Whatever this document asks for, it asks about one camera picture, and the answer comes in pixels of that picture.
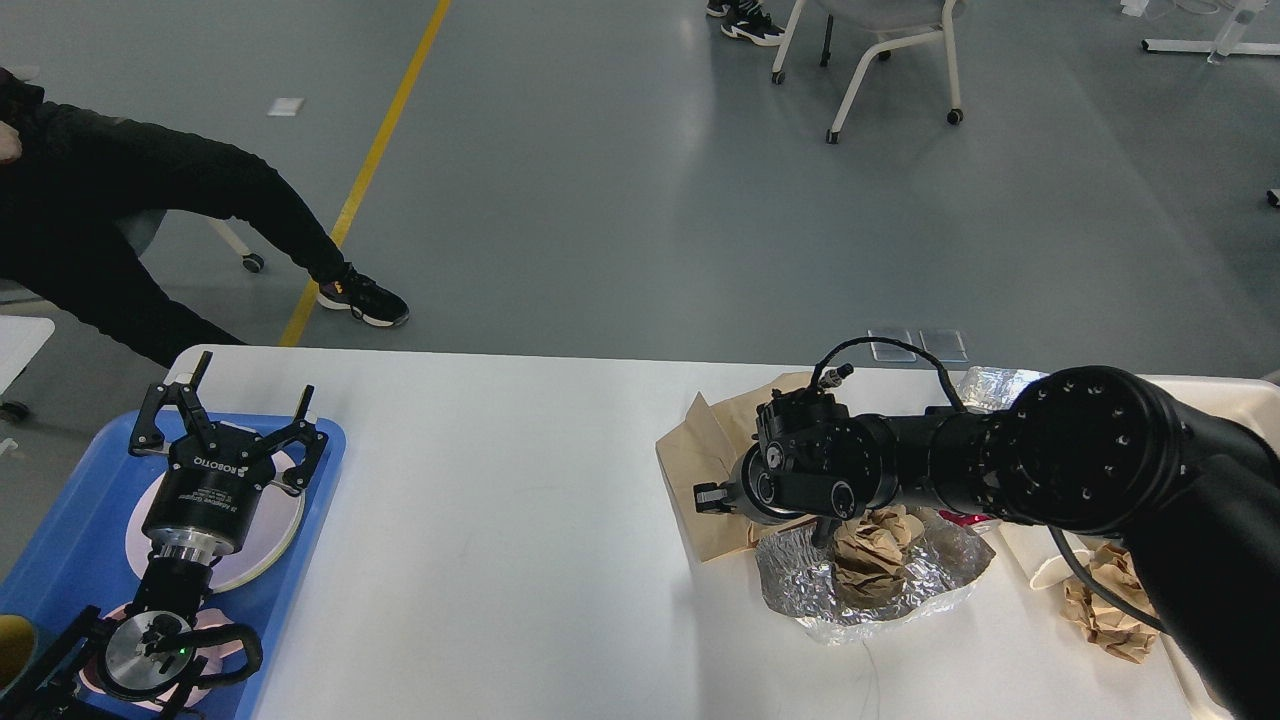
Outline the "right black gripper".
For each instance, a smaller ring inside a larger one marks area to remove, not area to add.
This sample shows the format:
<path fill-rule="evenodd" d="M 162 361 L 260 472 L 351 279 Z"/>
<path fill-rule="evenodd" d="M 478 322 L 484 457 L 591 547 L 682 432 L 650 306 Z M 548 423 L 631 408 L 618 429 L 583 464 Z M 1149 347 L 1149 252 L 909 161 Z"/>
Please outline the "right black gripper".
<path fill-rule="evenodd" d="M 750 521 L 765 527 L 777 527 L 791 521 L 791 512 L 777 509 L 765 501 L 765 496 L 760 491 L 760 479 L 765 470 L 760 447 L 750 445 L 735 462 L 728 482 L 700 483 L 692 487 L 695 512 L 740 514 Z"/>

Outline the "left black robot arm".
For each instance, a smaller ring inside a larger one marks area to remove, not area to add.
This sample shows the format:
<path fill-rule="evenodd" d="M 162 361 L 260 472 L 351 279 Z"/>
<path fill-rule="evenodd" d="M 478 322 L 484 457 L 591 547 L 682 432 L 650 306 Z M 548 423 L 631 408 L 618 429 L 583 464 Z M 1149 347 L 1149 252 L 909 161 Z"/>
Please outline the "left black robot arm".
<path fill-rule="evenodd" d="M 211 415 L 189 375 L 109 423 L 3 583 L 37 630 L 5 719 L 247 717 L 332 497 L 340 429 Z"/>

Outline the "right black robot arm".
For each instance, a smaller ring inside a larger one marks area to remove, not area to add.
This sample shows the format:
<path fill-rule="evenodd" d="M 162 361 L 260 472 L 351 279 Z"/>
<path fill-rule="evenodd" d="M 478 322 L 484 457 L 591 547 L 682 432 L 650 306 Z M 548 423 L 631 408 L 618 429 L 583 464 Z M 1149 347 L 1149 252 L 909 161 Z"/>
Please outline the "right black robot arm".
<path fill-rule="evenodd" d="M 943 368 L 948 409 L 852 415 L 826 388 L 829 357 L 800 389 L 774 391 L 727 480 L 694 488 L 698 512 L 767 525 L 840 521 L 905 502 L 980 514 L 1056 536 L 1120 541 L 1165 632 L 1238 719 L 1277 711 L 1277 454 L 1114 366 L 1032 382 L 1005 410 L 968 411 Z"/>

